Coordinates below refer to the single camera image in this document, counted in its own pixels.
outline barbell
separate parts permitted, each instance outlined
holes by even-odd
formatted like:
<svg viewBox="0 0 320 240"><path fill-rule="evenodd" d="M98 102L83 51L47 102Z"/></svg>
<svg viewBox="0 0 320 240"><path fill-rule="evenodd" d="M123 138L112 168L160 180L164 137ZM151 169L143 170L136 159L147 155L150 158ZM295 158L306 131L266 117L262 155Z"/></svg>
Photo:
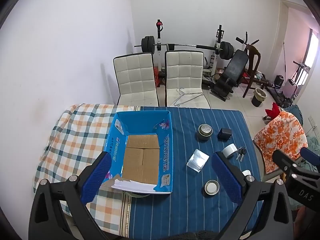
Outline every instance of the barbell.
<svg viewBox="0 0 320 240"><path fill-rule="evenodd" d="M219 56L221 59L229 60L233 57L234 48L231 43L222 41L220 43L220 47L217 48L211 46L204 45L191 45L191 44L168 44L169 50L174 50L175 46L186 46L186 47L196 47L197 49L208 49L219 52ZM154 36L145 36L141 40L141 45L135 45L135 47L141 47L142 52L150 52L152 54L155 53L156 46L167 46L167 44L155 43Z"/></svg>

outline metal screw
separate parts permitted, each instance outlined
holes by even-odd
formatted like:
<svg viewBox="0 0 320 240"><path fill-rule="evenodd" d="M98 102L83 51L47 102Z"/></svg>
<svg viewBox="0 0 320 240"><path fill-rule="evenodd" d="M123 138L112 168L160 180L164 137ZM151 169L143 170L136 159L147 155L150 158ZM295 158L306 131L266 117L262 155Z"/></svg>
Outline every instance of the metal screw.
<svg viewBox="0 0 320 240"><path fill-rule="evenodd" d="M282 179L277 179L277 183L278 183L279 185L283 185L283 180L282 180Z"/></svg>
<svg viewBox="0 0 320 240"><path fill-rule="evenodd" d="M70 181L76 181L78 179L78 176L77 175L71 175L70 177L69 177L69 180Z"/></svg>
<svg viewBox="0 0 320 240"><path fill-rule="evenodd" d="M253 182L253 181L254 181L254 176L248 175L248 176L246 177L246 179L247 179L248 181L250 181L250 182Z"/></svg>
<svg viewBox="0 0 320 240"><path fill-rule="evenodd" d="M40 184L41 184L41 185L47 184L47 180L46 180L46 179L41 179Z"/></svg>

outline white chair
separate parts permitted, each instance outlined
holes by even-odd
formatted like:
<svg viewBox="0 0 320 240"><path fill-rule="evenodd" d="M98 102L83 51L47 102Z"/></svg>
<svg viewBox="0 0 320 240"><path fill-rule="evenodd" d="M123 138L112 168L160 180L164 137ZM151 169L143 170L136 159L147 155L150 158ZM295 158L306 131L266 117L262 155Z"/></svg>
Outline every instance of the white chair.
<svg viewBox="0 0 320 240"><path fill-rule="evenodd" d="M166 106L210 108L201 88L203 52L188 50L166 51L164 57ZM182 93L193 94L180 97Z"/></svg>
<svg viewBox="0 0 320 240"><path fill-rule="evenodd" d="M159 106L151 53L113 59L120 97L118 105Z"/></svg>

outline trash can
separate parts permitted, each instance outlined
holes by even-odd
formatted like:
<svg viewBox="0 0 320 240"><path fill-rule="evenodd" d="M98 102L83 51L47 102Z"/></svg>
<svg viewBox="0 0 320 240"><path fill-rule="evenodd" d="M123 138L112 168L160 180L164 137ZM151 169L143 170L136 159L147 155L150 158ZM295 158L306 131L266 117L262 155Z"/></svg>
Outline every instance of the trash can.
<svg viewBox="0 0 320 240"><path fill-rule="evenodd" d="M266 99L267 93L263 91L261 88L256 88L253 92L253 98L251 100L251 103L255 107L259 107L261 103Z"/></svg>

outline wooden chair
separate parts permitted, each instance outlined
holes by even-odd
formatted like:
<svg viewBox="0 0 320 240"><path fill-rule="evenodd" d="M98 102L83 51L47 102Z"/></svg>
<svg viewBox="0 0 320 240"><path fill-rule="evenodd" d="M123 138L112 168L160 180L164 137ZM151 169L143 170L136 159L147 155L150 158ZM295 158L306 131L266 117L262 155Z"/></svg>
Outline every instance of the wooden chair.
<svg viewBox="0 0 320 240"><path fill-rule="evenodd" d="M245 48L245 51L249 51L249 67L247 70L246 69L244 70L244 74L240 80L240 83L248 84L248 86L242 96L243 98L246 96L249 89L255 89L255 88L251 87L253 82L263 84L263 85L268 84L268 80L266 80L264 77L262 77L261 79L257 79L254 77L257 72L260 60L261 60L260 52L253 45L247 45ZM253 62L254 62L255 55L258 56L258 60L257 60L257 63L255 65L254 69L253 69Z"/></svg>

